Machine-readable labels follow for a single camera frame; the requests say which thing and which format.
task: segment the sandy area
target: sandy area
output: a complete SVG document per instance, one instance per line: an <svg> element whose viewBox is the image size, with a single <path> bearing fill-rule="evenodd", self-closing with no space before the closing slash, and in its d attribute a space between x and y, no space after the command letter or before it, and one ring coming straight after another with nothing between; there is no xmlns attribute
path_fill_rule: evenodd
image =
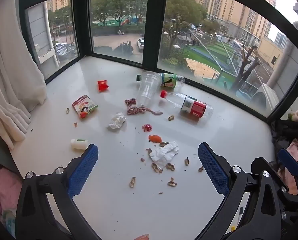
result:
<svg viewBox="0 0 298 240"><path fill-rule="evenodd" d="M212 78L214 73L219 75L219 72L217 70L214 70L213 68L209 67L206 64L197 62L190 58L185 58L185 60L188 63L188 67L190 69L194 69L195 76L200 76L200 77L204 77L204 78Z"/></svg>

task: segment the bottle label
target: bottle label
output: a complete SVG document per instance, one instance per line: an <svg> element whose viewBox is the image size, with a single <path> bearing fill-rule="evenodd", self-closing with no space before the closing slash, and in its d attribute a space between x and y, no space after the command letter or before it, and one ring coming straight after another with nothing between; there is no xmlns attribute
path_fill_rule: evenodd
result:
<svg viewBox="0 0 298 240"><path fill-rule="evenodd" d="M206 110L206 106L206 103L196 100L190 96L186 96L181 110L201 118Z"/></svg>
<svg viewBox="0 0 298 240"><path fill-rule="evenodd" d="M162 87L174 88L177 83L176 74L162 73Z"/></svg>

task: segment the red bottle label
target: red bottle label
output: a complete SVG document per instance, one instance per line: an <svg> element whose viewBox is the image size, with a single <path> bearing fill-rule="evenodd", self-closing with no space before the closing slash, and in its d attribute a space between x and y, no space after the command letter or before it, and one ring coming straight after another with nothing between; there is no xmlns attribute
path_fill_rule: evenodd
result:
<svg viewBox="0 0 298 240"><path fill-rule="evenodd" d="M196 100L190 96L186 96L181 110L186 111L194 116L201 118L206 110L206 103Z"/></svg>

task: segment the white tabletop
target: white tabletop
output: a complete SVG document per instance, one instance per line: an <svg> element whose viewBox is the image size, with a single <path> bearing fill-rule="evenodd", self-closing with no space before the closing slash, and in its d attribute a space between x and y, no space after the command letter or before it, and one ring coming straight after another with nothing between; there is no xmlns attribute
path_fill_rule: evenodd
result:
<svg viewBox="0 0 298 240"><path fill-rule="evenodd" d="M48 84L48 99L32 111L27 138L17 143L11 154L23 177L29 171L50 174L81 155L81 151L71 149L71 139L88 139L97 145L99 159L81 194L73 200L103 240L133 240L147 233L150 240L193 240L223 199L207 173L198 172L199 144L207 142L231 166L238 165L250 172L254 158L274 159L270 129L238 107L184 85L182 93L213 106L213 116L205 125L180 116L157 92L151 108L162 110L163 115L147 112L127 116L120 130L108 130L116 112L126 113L124 100L136 97L139 87L136 75L142 72L116 62L83 58ZM105 79L109 89L99 93L97 81ZM99 107L81 120L71 104L84 94ZM168 121L171 114L175 119ZM151 124L153 131L144 133L141 129L144 124ZM179 153L172 160L174 172L164 169L159 175L151 168L145 149L156 148L148 141L148 135L153 134L179 145ZM189 166L185 166L186 157ZM131 189L129 182L133 176L136 183ZM171 176L178 183L174 188L167 186ZM54 200L49 199L55 217L63 224Z"/></svg>

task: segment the window glass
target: window glass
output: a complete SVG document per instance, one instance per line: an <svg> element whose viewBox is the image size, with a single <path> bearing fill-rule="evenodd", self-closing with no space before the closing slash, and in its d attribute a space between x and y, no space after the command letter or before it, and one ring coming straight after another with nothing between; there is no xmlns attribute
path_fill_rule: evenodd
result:
<svg viewBox="0 0 298 240"><path fill-rule="evenodd" d="M268 116L298 73L298 49L272 28L235 0L167 0L158 68Z"/></svg>
<svg viewBox="0 0 298 240"><path fill-rule="evenodd" d="M71 0L48 0L27 9L44 79L78 57Z"/></svg>
<svg viewBox="0 0 298 240"><path fill-rule="evenodd" d="M142 63L148 0L90 0L94 53Z"/></svg>

